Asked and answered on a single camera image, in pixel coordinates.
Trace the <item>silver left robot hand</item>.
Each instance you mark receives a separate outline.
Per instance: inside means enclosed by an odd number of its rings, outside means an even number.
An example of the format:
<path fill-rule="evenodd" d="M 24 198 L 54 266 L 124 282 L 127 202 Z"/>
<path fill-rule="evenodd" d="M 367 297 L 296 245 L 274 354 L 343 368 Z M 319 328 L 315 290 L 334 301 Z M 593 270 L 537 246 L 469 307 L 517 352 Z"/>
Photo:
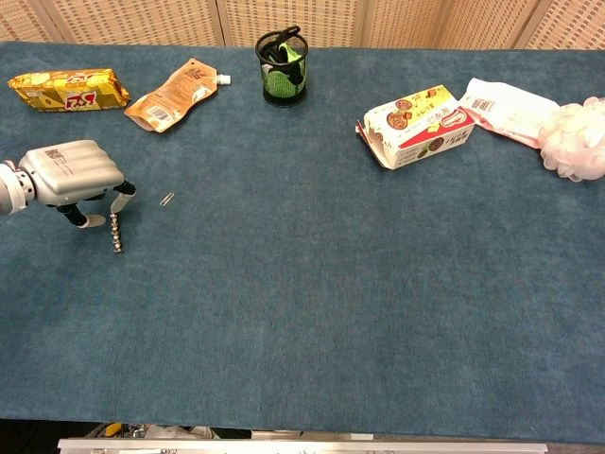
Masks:
<path fill-rule="evenodd" d="M 94 140 L 77 140 L 28 151 L 13 169 L 24 201 L 54 207 L 79 229 L 105 223 L 101 215 L 80 212 L 78 203 L 117 193 L 110 213 L 115 215 L 136 194 L 117 164 Z"/>

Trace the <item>yellow snack package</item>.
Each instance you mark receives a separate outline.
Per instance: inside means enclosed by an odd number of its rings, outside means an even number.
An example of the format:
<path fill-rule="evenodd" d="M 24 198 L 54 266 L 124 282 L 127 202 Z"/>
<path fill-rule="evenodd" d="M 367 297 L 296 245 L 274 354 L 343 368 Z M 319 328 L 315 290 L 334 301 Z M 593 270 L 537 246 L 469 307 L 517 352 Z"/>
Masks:
<path fill-rule="evenodd" d="M 130 93 L 111 68 L 25 73 L 8 81 L 26 105 L 41 112 L 124 108 Z"/>

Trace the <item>orange spout pouch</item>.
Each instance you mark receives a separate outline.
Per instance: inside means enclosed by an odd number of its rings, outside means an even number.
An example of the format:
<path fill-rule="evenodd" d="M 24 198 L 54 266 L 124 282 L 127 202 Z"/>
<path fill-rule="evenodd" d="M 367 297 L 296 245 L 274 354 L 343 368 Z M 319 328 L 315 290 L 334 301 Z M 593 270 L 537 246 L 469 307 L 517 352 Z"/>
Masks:
<path fill-rule="evenodd" d="M 163 133 L 179 123 L 198 103 L 213 96 L 232 77 L 189 59 L 158 88 L 128 106 L 125 115 L 145 131 Z"/>

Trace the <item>woven bamboo folding screen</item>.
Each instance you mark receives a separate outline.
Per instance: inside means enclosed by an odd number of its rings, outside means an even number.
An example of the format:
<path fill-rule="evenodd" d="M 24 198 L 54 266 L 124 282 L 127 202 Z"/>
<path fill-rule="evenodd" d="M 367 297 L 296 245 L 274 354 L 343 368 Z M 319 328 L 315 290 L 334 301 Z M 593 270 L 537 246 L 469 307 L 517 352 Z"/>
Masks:
<path fill-rule="evenodd" d="M 605 50 L 605 0 L 0 0 L 0 42 Z"/>

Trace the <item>green and black item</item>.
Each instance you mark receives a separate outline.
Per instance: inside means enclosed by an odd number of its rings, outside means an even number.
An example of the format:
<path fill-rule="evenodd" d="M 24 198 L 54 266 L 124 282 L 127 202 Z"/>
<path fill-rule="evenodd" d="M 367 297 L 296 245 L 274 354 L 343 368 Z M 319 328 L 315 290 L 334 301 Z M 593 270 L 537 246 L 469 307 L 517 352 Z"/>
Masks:
<path fill-rule="evenodd" d="M 266 44 L 261 50 L 265 59 L 263 71 L 264 88 L 278 98 L 297 96 L 305 86 L 305 59 L 301 52 L 288 42 Z"/>

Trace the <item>black mesh pen holder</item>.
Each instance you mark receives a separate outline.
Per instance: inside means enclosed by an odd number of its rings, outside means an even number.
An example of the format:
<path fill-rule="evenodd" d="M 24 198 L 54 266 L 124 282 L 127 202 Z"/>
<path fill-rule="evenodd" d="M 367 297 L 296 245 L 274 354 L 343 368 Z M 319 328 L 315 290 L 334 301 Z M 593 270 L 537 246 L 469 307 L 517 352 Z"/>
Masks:
<path fill-rule="evenodd" d="M 261 68 L 263 97 L 271 105 L 290 107 L 306 95 L 307 40 L 299 26 L 261 36 L 255 45 Z"/>

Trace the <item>teal felt table cloth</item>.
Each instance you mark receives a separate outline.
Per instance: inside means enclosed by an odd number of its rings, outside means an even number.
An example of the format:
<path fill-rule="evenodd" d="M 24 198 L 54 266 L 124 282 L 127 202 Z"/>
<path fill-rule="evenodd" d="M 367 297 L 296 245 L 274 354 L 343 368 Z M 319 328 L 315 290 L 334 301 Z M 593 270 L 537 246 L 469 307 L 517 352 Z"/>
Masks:
<path fill-rule="evenodd" d="M 163 133 L 126 117 L 189 59 L 232 83 Z M 88 68 L 129 103 L 8 86 Z M 605 443 L 605 181 L 482 129 L 389 171 L 354 130 L 472 78 L 604 96 L 605 51 L 313 49 L 308 77 L 276 108 L 250 48 L 0 43 L 0 160 L 90 138 L 137 189 L 120 254 L 38 204 L 0 217 L 0 418 Z"/>

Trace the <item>opened cookie box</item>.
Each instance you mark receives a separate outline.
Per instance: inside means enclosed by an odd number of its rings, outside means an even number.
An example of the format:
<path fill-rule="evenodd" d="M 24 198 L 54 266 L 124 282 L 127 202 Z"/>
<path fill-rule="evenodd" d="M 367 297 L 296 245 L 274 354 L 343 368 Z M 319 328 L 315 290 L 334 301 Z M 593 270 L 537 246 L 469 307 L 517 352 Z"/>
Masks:
<path fill-rule="evenodd" d="M 382 167 L 395 170 L 464 144 L 474 126 L 441 84 L 368 110 L 355 132 Z"/>

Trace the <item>white plastic package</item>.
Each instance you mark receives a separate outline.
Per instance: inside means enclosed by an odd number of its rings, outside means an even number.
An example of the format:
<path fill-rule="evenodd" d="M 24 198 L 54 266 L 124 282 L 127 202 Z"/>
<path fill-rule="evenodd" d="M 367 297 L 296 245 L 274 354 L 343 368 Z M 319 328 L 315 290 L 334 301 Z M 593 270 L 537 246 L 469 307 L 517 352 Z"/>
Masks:
<path fill-rule="evenodd" d="M 460 105 L 476 124 L 531 148 L 539 148 L 541 128 L 561 106 L 504 82 L 472 78 Z"/>

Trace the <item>pink bath pouf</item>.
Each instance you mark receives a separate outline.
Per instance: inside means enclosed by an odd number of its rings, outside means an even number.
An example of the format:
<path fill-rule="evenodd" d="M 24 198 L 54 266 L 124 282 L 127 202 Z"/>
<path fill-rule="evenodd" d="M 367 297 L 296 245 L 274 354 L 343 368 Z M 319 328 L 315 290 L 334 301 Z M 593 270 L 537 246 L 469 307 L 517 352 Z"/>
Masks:
<path fill-rule="evenodd" d="M 605 176 L 605 97 L 561 106 L 540 128 L 543 165 L 578 183 Z"/>

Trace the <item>aluminium frame rail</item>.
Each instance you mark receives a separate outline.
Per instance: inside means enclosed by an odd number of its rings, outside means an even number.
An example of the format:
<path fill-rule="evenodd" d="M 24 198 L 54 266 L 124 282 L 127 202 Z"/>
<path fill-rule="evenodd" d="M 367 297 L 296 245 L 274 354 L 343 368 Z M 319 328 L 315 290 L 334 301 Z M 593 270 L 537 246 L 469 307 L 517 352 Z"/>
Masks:
<path fill-rule="evenodd" d="M 548 454 L 545 444 L 71 438 L 60 454 Z"/>

